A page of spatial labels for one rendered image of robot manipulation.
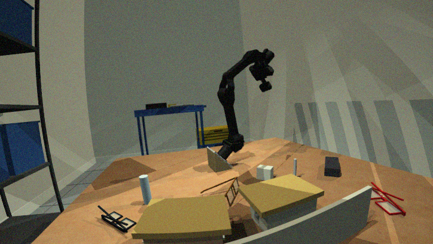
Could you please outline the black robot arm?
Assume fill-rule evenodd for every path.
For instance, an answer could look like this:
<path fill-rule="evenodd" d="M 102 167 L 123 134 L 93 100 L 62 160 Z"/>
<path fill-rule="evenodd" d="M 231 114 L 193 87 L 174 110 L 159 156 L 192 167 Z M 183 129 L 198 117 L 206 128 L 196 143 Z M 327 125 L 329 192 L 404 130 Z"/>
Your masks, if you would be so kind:
<path fill-rule="evenodd" d="M 241 150 L 243 144 L 245 143 L 243 135 L 239 134 L 238 132 L 236 116 L 234 113 L 233 105 L 235 101 L 235 85 L 233 78 L 248 65 L 254 62 L 253 68 L 257 73 L 260 74 L 266 70 L 267 73 L 265 74 L 264 78 L 267 78 L 269 75 L 273 76 L 274 70 L 268 64 L 271 62 L 274 56 L 274 53 L 268 50 L 268 48 L 264 49 L 263 52 L 260 52 L 257 49 L 247 51 L 243 58 L 222 76 L 217 95 L 219 101 L 224 107 L 229 135 L 228 139 L 223 139 L 223 146 L 217 154 L 219 154 L 225 161 L 233 151 L 236 153 L 238 150 Z M 228 87 L 226 88 L 227 85 Z"/>

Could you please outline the black-framed glasses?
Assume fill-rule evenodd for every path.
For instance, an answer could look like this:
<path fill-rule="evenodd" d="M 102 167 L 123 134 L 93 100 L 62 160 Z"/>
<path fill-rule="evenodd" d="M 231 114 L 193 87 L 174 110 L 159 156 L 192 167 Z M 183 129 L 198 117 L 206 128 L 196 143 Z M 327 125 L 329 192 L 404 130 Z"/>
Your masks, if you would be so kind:
<path fill-rule="evenodd" d="M 122 231 L 123 233 L 128 231 L 128 229 L 130 229 L 131 227 L 133 227 L 134 225 L 136 225 L 136 222 L 134 222 L 131 219 L 125 218 L 121 221 L 118 221 L 120 218 L 122 218 L 123 216 L 120 215 L 119 213 L 113 211 L 112 213 L 107 213 L 104 209 L 101 208 L 101 206 L 98 206 L 99 209 L 101 209 L 105 214 L 105 215 L 101 215 L 102 219 L 104 221 L 106 221 L 108 224 L 111 224 L 112 226 L 116 227 L 117 229 L 119 229 L 120 231 Z M 116 222 L 116 223 L 114 223 Z"/>

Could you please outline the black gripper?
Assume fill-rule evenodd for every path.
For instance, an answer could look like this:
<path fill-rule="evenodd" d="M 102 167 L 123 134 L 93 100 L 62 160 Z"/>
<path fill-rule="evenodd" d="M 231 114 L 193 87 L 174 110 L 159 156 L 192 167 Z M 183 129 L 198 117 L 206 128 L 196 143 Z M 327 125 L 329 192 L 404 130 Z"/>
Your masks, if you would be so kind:
<path fill-rule="evenodd" d="M 260 84 L 259 88 L 261 89 L 262 92 L 266 92 L 270 89 L 272 89 L 272 85 L 270 84 L 270 82 L 265 80 L 265 74 L 267 73 L 266 70 L 263 73 L 257 73 L 255 71 L 255 69 L 253 68 L 253 65 L 249 67 L 249 70 L 251 72 L 251 74 L 253 75 L 253 77 L 256 79 L 256 81 L 261 80 L 262 84 Z"/>

